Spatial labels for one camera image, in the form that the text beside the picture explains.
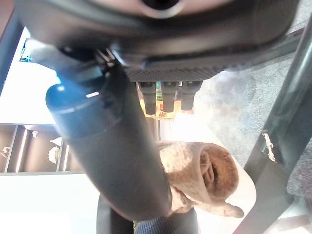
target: shelf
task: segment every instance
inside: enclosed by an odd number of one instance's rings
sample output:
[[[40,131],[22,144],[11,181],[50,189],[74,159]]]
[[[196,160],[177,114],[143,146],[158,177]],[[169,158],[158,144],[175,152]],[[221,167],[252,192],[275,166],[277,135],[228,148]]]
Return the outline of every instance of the shelf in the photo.
[[[19,172],[56,172],[57,163],[49,161],[48,154],[53,147],[58,147],[50,141],[58,138],[59,134],[52,125],[31,127],[26,126],[27,142],[23,152],[23,160]],[[38,138],[33,137],[33,132],[38,132]]]
[[[12,147],[15,128],[16,125],[0,124],[0,172],[5,171],[7,158],[9,158],[10,148]]]

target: floor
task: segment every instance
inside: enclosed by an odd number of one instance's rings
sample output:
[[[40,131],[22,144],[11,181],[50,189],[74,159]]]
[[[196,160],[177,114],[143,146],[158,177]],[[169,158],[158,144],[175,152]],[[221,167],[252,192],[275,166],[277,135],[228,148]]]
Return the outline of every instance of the floor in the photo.
[[[290,32],[304,27],[312,12],[312,0],[302,0]],[[243,167],[269,115],[294,53],[245,71],[221,72],[203,82],[194,101],[194,119],[209,129]],[[176,131],[175,121],[161,121],[161,139]],[[197,134],[175,139],[196,141]],[[312,233],[305,199],[296,202],[266,234]]]

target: light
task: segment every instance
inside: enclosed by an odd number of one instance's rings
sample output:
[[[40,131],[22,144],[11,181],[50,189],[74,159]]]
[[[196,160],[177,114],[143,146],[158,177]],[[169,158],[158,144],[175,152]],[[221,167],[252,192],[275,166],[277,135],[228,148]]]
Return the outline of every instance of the light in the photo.
[[[58,89],[59,91],[64,91],[64,90],[65,90],[65,87],[64,87],[64,86],[59,86],[57,89]]]
[[[97,95],[99,95],[99,92],[94,92],[94,93],[87,94],[86,97],[87,98],[92,98],[92,97],[97,96]]]
[[[23,140],[21,141],[21,145],[20,145],[20,149],[19,149],[18,162],[16,164],[16,169],[15,169],[16,173],[19,172],[19,170],[20,170],[20,163],[21,163],[21,158],[23,157],[23,152],[24,152],[25,143],[26,143],[26,137],[27,137],[27,129],[25,129]]]
[[[66,167],[67,167],[68,151],[69,151],[69,145],[67,145],[66,152],[65,152],[65,160],[64,160],[64,168],[63,168],[64,172],[66,171]]]

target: towel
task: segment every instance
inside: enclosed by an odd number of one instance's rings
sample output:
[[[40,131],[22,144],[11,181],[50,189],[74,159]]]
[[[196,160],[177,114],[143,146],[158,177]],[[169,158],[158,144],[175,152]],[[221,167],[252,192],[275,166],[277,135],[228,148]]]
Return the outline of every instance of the towel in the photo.
[[[199,207],[216,215],[244,216],[225,202],[238,185],[237,168],[226,149],[200,142],[159,142],[158,148],[173,196],[170,214]]]

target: metal bracket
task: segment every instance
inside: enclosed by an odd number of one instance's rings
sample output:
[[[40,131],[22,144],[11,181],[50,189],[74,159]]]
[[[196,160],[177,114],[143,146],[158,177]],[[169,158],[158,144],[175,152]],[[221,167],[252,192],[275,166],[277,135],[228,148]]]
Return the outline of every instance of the metal bracket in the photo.
[[[265,143],[266,143],[267,148],[268,148],[268,151],[269,151],[269,152],[268,152],[268,157],[269,157],[269,159],[270,159],[271,161],[273,161],[273,162],[276,162],[274,153],[273,153],[273,151],[272,151],[272,148],[274,148],[274,145],[273,145],[273,143],[272,143],[271,140],[270,140],[268,131],[267,131],[267,130],[263,130],[263,131],[262,131],[262,135],[263,135],[263,137],[264,137],[264,139],[265,139]]]

